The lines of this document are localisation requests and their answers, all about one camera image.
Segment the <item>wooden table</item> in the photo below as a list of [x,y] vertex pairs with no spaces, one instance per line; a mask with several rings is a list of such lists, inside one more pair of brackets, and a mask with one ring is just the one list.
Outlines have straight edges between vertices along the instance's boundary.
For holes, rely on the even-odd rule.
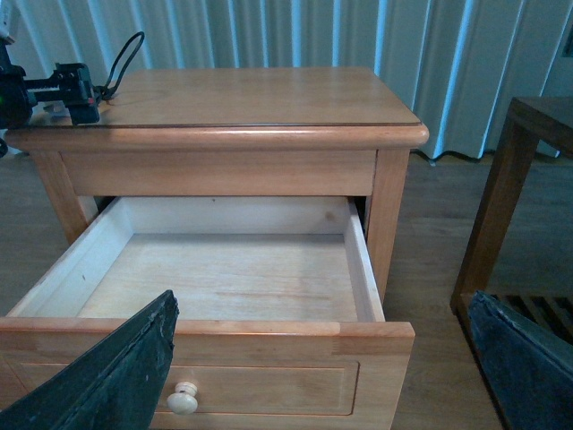
[[[451,298],[451,308],[459,315],[468,333],[471,331],[467,307],[475,291],[485,289],[492,275],[540,139],[564,155],[573,156],[573,98],[519,98],[511,101]],[[530,310],[529,316],[541,325],[561,325],[563,336],[567,337],[569,332],[573,339],[569,318],[566,315],[560,318],[563,312],[552,299],[546,303],[550,307],[547,314],[555,317],[553,323],[547,323],[543,315],[535,311],[531,297],[518,297],[516,300],[523,303]]]
[[42,114],[6,140],[28,151],[69,242],[93,196],[369,196],[383,297],[419,119],[368,69],[139,71],[96,125]]

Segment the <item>curtain fold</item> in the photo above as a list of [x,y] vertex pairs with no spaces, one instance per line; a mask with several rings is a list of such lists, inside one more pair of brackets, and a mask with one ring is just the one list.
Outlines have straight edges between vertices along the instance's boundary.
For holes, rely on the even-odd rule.
[[[365,66],[424,121],[430,159],[494,150],[515,96],[573,95],[573,0],[8,0],[29,78],[86,63],[103,83],[146,32],[141,68]],[[543,149],[554,155],[554,151]]]

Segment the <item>dark fabric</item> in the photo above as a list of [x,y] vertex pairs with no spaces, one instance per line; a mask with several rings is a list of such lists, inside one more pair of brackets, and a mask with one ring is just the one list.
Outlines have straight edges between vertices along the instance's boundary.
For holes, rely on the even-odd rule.
[[573,347],[483,293],[469,308],[483,372],[514,429],[573,429]]
[[171,366],[178,313],[173,293],[166,291],[54,378],[0,413],[0,428],[148,428]]

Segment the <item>wooden leg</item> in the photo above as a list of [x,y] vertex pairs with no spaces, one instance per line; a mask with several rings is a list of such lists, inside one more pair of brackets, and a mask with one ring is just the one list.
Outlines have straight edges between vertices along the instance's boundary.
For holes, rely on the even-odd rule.
[[538,142],[534,134],[506,119],[450,302],[462,319],[471,296],[485,289],[492,275]]
[[75,194],[59,152],[31,152],[30,155],[71,244],[95,219],[98,214],[96,203],[92,197]]
[[383,301],[410,150],[379,150],[368,214],[366,240],[380,299]]

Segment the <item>drawer front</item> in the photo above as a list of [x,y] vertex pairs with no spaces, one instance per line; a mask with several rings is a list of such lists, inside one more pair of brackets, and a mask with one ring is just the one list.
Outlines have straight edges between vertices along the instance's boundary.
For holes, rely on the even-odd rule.
[[[13,371],[32,391],[66,364],[19,363]],[[167,397],[180,382],[194,383],[200,413],[350,415],[357,363],[266,366],[178,366],[169,371],[157,412],[170,412]]]
[[[0,318],[2,406],[121,322]],[[173,372],[151,428],[388,430],[413,339],[405,322],[178,321]],[[198,388],[189,416],[166,408],[180,382]]]

